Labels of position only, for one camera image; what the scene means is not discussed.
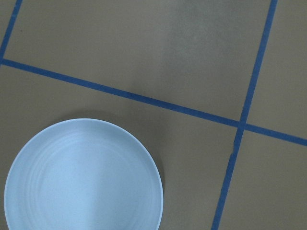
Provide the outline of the light blue plate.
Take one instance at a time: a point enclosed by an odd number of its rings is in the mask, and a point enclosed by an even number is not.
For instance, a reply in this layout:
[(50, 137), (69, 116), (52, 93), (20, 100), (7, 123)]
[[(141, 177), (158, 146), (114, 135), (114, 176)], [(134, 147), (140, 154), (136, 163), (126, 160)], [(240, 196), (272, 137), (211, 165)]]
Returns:
[(33, 136), (4, 191), (11, 230), (156, 230), (163, 187), (148, 150), (128, 131), (80, 118)]

